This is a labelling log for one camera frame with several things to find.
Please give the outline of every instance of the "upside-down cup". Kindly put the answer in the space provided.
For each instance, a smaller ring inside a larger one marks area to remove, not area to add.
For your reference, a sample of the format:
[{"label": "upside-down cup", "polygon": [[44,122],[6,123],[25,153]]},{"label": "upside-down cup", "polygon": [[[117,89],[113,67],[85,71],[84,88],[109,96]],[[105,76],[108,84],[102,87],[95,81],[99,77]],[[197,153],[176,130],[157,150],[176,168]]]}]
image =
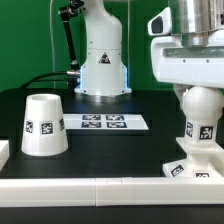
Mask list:
[{"label": "upside-down cup", "polygon": [[31,156],[52,156],[68,148],[60,96],[27,97],[22,151]]}]

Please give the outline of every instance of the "marker sticker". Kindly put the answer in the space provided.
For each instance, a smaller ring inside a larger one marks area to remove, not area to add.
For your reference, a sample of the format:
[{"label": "marker sticker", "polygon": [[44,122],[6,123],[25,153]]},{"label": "marker sticker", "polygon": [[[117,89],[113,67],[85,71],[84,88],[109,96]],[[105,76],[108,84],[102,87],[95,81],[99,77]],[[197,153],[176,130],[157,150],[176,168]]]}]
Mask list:
[{"label": "marker sticker", "polygon": [[176,168],[171,170],[170,172],[171,172],[172,176],[175,177],[183,171],[184,171],[184,167],[180,164]]},{"label": "marker sticker", "polygon": [[186,134],[192,138],[193,135],[193,124],[190,122],[187,122],[187,127],[186,127]]},{"label": "marker sticker", "polygon": [[211,140],[212,136],[213,136],[213,127],[212,126],[200,128],[199,140]]},{"label": "marker sticker", "polygon": [[85,114],[82,116],[82,120],[92,121],[92,120],[101,120],[101,115],[92,115],[92,114]]},{"label": "marker sticker", "polygon": [[59,124],[60,124],[61,131],[64,130],[65,129],[65,123],[64,123],[64,119],[63,118],[59,121]]},{"label": "marker sticker", "polygon": [[107,128],[127,128],[125,122],[107,122]]},{"label": "marker sticker", "polygon": [[33,122],[26,121],[26,132],[33,133]]},{"label": "marker sticker", "polygon": [[53,134],[53,123],[42,123],[41,124],[41,134],[42,135],[51,135]]},{"label": "marker sticker", "polygon": [[199,178],[207,178],[207,177],[211,177],[209,172],[194,172],[194,176],[195,177],[199,177]]},{"label": "marker sticker", "polygon": [[85,121],[82,122],[82,128],[101,128],[101,122]]},{"label": "marker sticker", "polygon": [[124,121],[123,115],[106,115],[108,121]]}]

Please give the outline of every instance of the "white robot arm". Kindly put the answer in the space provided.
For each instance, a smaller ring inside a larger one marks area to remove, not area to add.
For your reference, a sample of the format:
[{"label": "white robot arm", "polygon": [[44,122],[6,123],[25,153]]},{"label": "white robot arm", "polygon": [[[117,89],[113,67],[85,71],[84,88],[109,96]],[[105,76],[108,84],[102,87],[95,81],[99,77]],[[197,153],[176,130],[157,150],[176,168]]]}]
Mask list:
[{"label": "white robot arm", "polygon": [[76,95],[93,101],[116,101],[131,92],[127,68],[121,61],[122,25],[104,8],[103,0],[83,0],[87,58]]},{"label": "white robot arm", "polygon": [[148,23],[153,72],[160,82],[224,87],[223,0],[169,0]]},{"label": "white robot arm", "polygon": [[215,142],[224,106],[216,89],[224,87],[223,0],[168,2],[148,23],[149,34],[161,36],[151,44],[153,72],[158,81],[196,87],[185,93],[180,88],[186,127],[177,142],[187,159],[165,164],[163,170],[169,177],[220,177],[210,158],[223,152]]}]

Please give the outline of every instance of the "black table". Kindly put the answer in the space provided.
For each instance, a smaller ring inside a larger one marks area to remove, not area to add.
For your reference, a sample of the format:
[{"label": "black table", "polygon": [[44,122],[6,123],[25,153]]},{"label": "black table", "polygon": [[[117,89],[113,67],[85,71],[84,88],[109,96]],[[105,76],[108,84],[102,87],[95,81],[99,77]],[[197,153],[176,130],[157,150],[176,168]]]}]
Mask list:
[{"label": "black table", "polygon": [[[149,130],[67,130],[69,148],[52,157],[21,152],[26,96],[61,96],[64,113],[141,114]],[[11,89],[0,94],[0,139],[10,158],[0,178],[161,177],[162,164],[186,157],[175,138],[185,117],[173,92],[137,91],[131,99],[99,104],[75,99],[68,90]],[[223,117],[217,142],[224,144]],[[1,208],[0,223],[223,223],[223,205]]]}]

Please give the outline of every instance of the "green wall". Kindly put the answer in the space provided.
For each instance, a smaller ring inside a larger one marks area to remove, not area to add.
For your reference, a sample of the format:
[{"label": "green wall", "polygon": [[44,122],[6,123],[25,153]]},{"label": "green wall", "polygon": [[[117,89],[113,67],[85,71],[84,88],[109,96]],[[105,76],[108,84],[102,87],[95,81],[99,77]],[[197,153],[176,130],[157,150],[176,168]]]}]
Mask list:
[{"label": "green wall", "polygon": [[[69,69],[69,56],[58,9],[67,0],[54,0],[53,28],[56,49],[56,70]],[[130,48],[128,51],[128,10],[127,3],[106,2],[109,12],[117,16],[123,24],[123,62],[128,65],[130,86],[137,90],[167,90],[171,85],[158,83],[150,61],[151,37],[147,33],[147,23],[167,6],[166,0],[131,1]],[[51,72],[52,55],[50,42],[49,11],[50,0],[23,0],[10,2],[1,0],[0,22],[0,91],[19,87],[29,79]],[[77,58],[85,60],[85,26],[83,16],[72,20]],[[33,84],[32,87],[53,87],[53,83]],[[58,88],[66,84],[57,84]]]}]

